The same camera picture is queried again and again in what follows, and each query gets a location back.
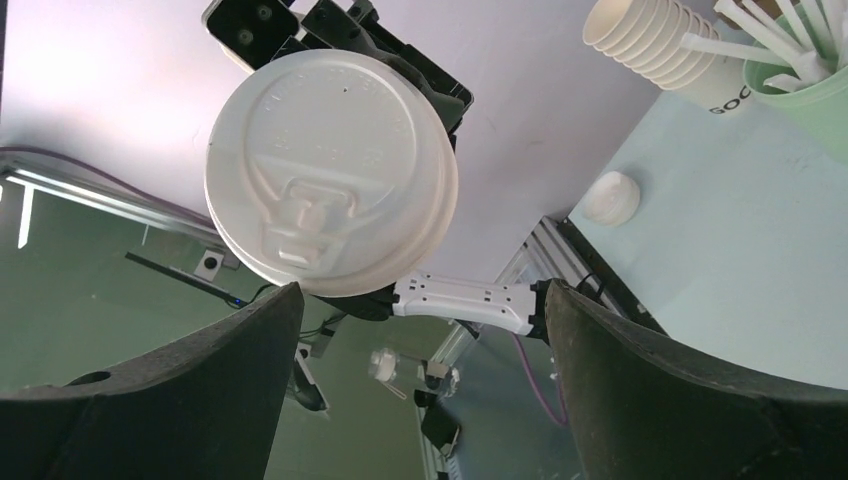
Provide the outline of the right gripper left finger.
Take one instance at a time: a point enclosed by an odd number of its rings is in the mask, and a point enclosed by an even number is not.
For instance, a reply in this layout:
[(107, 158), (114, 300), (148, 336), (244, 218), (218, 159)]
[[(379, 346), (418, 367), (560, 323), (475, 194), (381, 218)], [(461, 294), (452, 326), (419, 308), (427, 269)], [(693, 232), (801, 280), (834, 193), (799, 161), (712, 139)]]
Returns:
[(289, 284), (63, 386), (1, 397), (5, 479), (260, 479), (303, 319)]

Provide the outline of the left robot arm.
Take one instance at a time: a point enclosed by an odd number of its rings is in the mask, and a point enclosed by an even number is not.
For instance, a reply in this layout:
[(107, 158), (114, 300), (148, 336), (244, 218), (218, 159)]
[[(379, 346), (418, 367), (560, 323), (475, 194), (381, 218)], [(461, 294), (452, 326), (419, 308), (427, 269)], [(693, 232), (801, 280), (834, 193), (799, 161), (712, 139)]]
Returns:
[[(473, 102), (472, 93), (450, 74), (379, 23), (369, 1), (343, 9), (320, 1), (301, 20), (304, 39), (287, 39), (282, 54), (305, 49), (335, 48), (387, 59), (398, 73), (410, 78), (438, 114), (444, 115), (449, 141)], [(518, 336), (546, 341), (546, 301), (553, 280), (530, 284), (487, 284), (414, 271), (371, 292), (349, 297), (324, 297), (323, 302), (351, 316), (385, 321), (389, 316), (431, 315), (491, 325)]]

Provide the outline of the white plastic cup lid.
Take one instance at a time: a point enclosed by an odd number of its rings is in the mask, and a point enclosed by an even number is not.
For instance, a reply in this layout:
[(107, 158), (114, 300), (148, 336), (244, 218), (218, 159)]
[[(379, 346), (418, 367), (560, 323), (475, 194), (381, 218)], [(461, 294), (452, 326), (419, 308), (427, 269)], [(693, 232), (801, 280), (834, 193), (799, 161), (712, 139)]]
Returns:
[(410, 274), (442, 242), (458, 168), (424, 95), (343, 50), (270, 62), (231, 94), (209, 138), (206, 203), (254, 273), (352, 297)]

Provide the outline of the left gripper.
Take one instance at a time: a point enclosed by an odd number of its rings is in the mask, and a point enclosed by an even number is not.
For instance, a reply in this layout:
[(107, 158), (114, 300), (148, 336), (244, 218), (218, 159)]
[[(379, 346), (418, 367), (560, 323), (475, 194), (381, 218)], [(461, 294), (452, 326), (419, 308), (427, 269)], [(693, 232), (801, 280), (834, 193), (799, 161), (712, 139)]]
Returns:
[(456, 131), (474, 101), (473, 94), (414, 46), (381, 26), (371, 2), (356, 1), (343, 9), (333, 1), (319, 1), (299, 18), (299, 25), (300, 31), (282, 43), (279, 57), (335, 49), (386, 64), (424, 95), (438, 114), (451, 146), (456, 146)]

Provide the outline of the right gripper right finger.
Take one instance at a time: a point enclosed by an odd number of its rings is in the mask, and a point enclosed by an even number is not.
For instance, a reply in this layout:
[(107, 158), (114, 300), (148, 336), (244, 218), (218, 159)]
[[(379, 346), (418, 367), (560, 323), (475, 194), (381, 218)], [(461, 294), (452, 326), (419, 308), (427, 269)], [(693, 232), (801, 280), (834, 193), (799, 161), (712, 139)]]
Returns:
[(622, 318), (560, 280), (545, 317), (589, 479), (843, 479), (847, 394)]

